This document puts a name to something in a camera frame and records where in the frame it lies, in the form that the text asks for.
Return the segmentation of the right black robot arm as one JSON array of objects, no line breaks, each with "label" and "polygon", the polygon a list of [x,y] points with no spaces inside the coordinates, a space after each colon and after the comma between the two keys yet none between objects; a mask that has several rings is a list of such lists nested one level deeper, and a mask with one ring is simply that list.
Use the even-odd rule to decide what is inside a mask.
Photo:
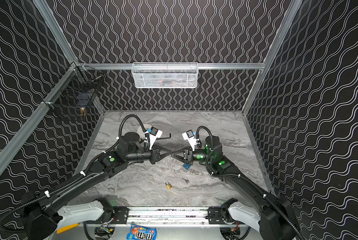
[{"label": "right black robot arm", "polygon": [[201,163],[212,178],[230,185],[251,203],[247,207],[236,199],[224,202],[221,215],[225,223],[246,224],[264,240],[304,239],[291,202],[275,197],[245,176],[224,155],[219,137],[205,126],[186,131],[182,137],[190,147],[172,153],[172,158],[187,165]]}]

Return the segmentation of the blue padlock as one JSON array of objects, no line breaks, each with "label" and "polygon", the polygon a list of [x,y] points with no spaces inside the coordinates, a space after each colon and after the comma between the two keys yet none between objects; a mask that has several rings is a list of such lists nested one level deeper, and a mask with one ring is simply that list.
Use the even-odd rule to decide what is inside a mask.
[{"label": "blue padlock", "polygon": [[183,164],[183,167],[185,168],[185,170],[189,170],[190,169],[190,167],[191,167],[192,165],[190,165],[190,164]]}]

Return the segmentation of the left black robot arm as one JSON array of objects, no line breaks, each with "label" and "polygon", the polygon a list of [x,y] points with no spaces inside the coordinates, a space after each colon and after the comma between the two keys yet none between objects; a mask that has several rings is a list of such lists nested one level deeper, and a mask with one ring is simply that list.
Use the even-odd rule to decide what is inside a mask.
[{"label": "left black robot arm", "polygon": [[43,240],[64,220],[59,210],[78,195],[132,164],[145,161],[155,164],[172,153],[164,147],[153,146],[158,129],[147,129],[134,114],[121,121],[118,137],[114,145],[95,156],[84,170],[67,181],[42,193],[26,193],[20,206],[0,217],[0,230],[25,233],[30,240]]}]

